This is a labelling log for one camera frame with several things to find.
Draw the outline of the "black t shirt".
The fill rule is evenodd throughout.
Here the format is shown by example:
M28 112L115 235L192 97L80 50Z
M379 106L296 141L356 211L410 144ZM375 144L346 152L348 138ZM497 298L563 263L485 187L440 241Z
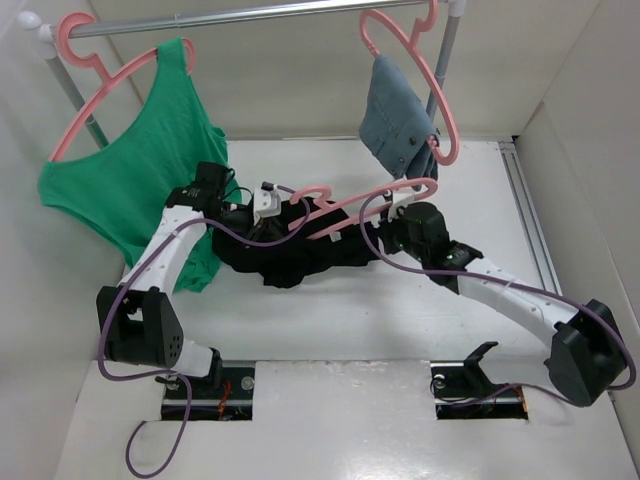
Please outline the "black t shirt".
M228 228L242 237L257 242L279 240L286 236L286 226L303 218L305 207L300 201L290 205L282 204L281 214L266 220L265 227L248 229L241 226L242 214L231 213ZM270 248L255 248L233 239L220 230L212 233L212 250L222 262L239 273L259 273L265 286L290 289L299 285L305 276L321 273L331 267L365 267L379 258L369 249L359 225L349 225L333 232L339 234L333 240L329 235L317 240L307 237L334 223L346 220L348 214L343 209L335 210L318 219L310 220L291 240Z

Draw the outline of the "pink plastic hanger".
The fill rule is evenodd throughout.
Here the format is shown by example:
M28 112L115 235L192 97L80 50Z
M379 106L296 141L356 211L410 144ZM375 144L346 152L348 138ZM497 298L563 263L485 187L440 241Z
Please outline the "pink plastic hanger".
M346 199L334 202L331 198L331 188L328 185L317 185L295 191L290 197L289 202L291 205L294 205L307 197L311 197L312 204L315 205L317 209L309 215L308 220L314 221L333 213L334 211L344 210L347 206L353 205L359 201L365 203L367 200L373 199L376 196L391 194L392 191L413 192L415 194L415 201L419 201L431 197L437 190L438 183L436 180L428 177L420 177L415 179L396 180L391 183L375 187L365 193L352 195ZM365 210L363 214L358 213L357 215L350 216L347 219L338 221L337 223L316 231L309 236L309 239L317 240L324 236L333 234L334 232L342 230L348 226L357 224L360 219L367 219L371 216L378 215L388 208L389 200L386 200L378 207Z

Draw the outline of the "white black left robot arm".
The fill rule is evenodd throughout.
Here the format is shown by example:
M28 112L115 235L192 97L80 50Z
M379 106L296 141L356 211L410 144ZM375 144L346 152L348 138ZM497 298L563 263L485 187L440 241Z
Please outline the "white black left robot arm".
M174 188L162 210L155 233L142 256L115 286L97 295L101 339L99 357L150 366L154 374L181 374L201 396L222 387L218 350L184 336L171 303L183 267L209 227L220 226L232 239L250 246L249 231L280 212L277 188L263 183L247 205L230 198L232 169L202 162L194 179Z

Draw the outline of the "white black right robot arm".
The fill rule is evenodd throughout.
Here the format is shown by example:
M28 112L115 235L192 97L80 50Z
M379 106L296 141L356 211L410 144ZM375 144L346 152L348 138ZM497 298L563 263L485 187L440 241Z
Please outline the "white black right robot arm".
M580 304L522 282L481 251L451 239L431 203L383 214L379 230L385 254L409 255L419 264L416 273L502 314L543 343L549 380L570 404L587 407L605 391L635 383L635 362L605 303Z

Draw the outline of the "green tank top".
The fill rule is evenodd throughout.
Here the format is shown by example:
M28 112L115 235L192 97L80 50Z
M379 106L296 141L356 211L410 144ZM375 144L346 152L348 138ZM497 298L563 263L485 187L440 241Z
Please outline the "green tank top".
M171 191L193 181L201 162L228 163L226 135L196 92L181 39L157 49L150 93L131 125L85 158L46 163L38 182L43 205L94 230L127 266L142 256Z

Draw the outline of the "blue denim shorts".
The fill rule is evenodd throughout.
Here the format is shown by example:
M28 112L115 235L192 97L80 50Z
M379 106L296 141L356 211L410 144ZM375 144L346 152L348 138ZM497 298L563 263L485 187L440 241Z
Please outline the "blue denim shorts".
M385 55L375 57L359 138L396 180L438 178L427 141L437 135L426 107Z

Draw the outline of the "metal clothes rack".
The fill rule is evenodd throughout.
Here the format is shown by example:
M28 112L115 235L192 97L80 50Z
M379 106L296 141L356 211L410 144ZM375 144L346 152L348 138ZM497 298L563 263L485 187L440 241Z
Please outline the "metal clothes rack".
M463 16L468 1L306 1L291 4L219 10L207 13L175 13L167 17L137 20L118 20L97 23L95 20L92 20L89 23L75 23L75 26L70 27L69 38L90 38L171 29L184 30L210 25L291 18L334 12L365 11L365 13L370 13L369 10L376 8L399 7L420 3L426 3L429 10L426 18L416 19L415 21L414 28L411 32L413 47L416 46L420 34L426 33L435 25L437 8L434 4L442 3L447 5L447 26L441 42L435 74L438 84L442 87L455 41L459 19ZM63 51L62 42L56 40L58 30L62 30L61 26L46 24L36 13L27 10L23 10L17 14L16 22L23 31L31 33L36 41L39 42L41 45L40 55L46 60L50 70L73 107L80 112L85 103L89 102L88 100L84 100L77 85L62 64L60 58L60 54ZM91 138L98 148L104 148L108 145L106 135L93 116L93 110L90 111L87 119L81 120L80 126L84 126L89 131Z

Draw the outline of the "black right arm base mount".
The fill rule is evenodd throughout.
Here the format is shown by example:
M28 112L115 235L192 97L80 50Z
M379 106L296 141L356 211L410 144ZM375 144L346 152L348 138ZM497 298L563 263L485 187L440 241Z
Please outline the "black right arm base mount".
M497 341L484 342L462 360L430 363L429 389L437 420L528 419L522 389L505 390L505 384L493 383L480 366L497 345Z

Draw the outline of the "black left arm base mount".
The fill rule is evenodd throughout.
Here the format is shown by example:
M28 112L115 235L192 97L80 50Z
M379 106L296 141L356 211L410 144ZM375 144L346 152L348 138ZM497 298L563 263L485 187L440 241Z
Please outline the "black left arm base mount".
M191 378L192 403L190 421L250 421L253 416L256 363L224 361L221 380L214 384L205 378ZM163 421L178 421L184 417L187 390L175 375L158 376L155 381L164 386L160 407Z

